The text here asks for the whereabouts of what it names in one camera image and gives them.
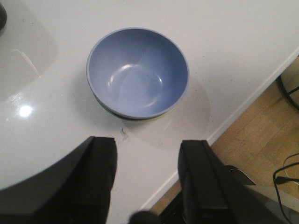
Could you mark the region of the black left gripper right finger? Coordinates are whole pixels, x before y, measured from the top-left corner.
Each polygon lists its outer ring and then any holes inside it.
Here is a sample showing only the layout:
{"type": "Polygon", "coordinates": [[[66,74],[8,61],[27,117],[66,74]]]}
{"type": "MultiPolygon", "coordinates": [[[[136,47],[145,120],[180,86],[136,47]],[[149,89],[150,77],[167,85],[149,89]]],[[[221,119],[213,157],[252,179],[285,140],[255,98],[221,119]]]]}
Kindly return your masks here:
{"type": "Polygon", "coordinates": [[[178,174],[189,224],[281,224],[236,180],[206,140],[184,140],[178,174]]]}

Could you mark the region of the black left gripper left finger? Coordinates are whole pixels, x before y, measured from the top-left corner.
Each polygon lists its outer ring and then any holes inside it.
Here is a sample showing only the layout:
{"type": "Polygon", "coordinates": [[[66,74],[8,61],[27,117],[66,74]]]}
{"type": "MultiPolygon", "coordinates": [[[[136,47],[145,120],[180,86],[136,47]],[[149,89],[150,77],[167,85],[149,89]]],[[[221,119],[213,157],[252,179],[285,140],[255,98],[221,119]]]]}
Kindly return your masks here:
{"type": "Polygon", "coordinates": [[[104,224],[117,169],[113,138],[89,137],[44,171],[0,192],[3,224],[104,224]]]}

